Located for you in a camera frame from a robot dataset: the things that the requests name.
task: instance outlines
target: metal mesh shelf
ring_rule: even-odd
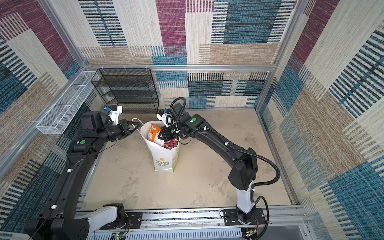
[[[123,113],[156,113],[159,97],[151,70],[145,68],[98,69],[92,81],[106,104],[118,104]]]
[[[77,76],[63,95],[43,116],[36,128],[43,134],[63,134],[88,94],[93,89],[91,81],[99,76],[94,71],[84,71]]]

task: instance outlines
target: metal mounting plate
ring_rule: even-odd
[[[142,212],[126,212],[127,214],[127,218],[131,220],[131,226],[128,227],[130,229],[139,229],[140,226],[141,226],[141,220],[142,220]],[[110,229],[113,229],[113,230],[116,230],[116,228],[114,228],[113,224],[106,224],[104,226],[102,226],[100,228],[100,230],[110,230]]]
[[[222,210],[222,212],[224,216],[224,223],[226,226],[241,225],[241,223],[237,219],[236,209],[224,209]],[[259,225],[265,224],[265,217],[262,209],[260,208],[255,209],[253,215],[259,221]],[[250,225],[257,225],[256,219],[252,219],[252,222]]]

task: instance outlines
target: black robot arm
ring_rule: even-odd
[[[38,219],[25,224],[25,232],[34,240],[85,240],[89,222],[87,219],[74,219],[74,216],[86,176],[106,142],[126,138],[141,123],[122,119],[114,125],[105,113],[92,111],[81,116],[81,125],[81,134],[70,144],[51,199]]]
[[[176,103],[178,100],[182,100],[183,104]],[[228,180],[237,189],[238,200],[236,209],[238,220],[240,223],[249,224],[254,218],[253,212],[255,211],[253,188],[258,185],[269,185],[277,182],[280,178],[278,167],[267,158],[256,154],[252,148],[245,150],[232,143],[217,132],[200,115],[195,114],[190,116],[189,113],[184,110],[185,103],[185,98],[176,98],[170,108],[161,109],[158,112],[157,118],[163,120],[166,125],[161,128],[158,137],[165,141],[176,137],[179,139],[192,137],[202,141],[218,153],[232,168]],[[276,176],[274,179],[267,182],[255,182],[258,170],[257,159],[267,162],[275,169]]]

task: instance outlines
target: snack package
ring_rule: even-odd
[[[163,147],[165,147],[166,149],[171,149],[171,148],[174,148],[177,146],[179,142],[177,141],[177,139],[171,139],[169,140],[168,142],[165,142]]]
[[[161,140],[157,137],[159,135],[160,131],[161,131],[161,129],[152,123],[151,128],[149,129],[149,132],[148,132],[148,138],[147,139],[156,143],[159,146],[163,146],[164,140]]]

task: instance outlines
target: black wire shelf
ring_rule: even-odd
[[[159,96],[150,69],[98,69],[93,86],[107,106],[122,106],[123,113],[157,113]]]

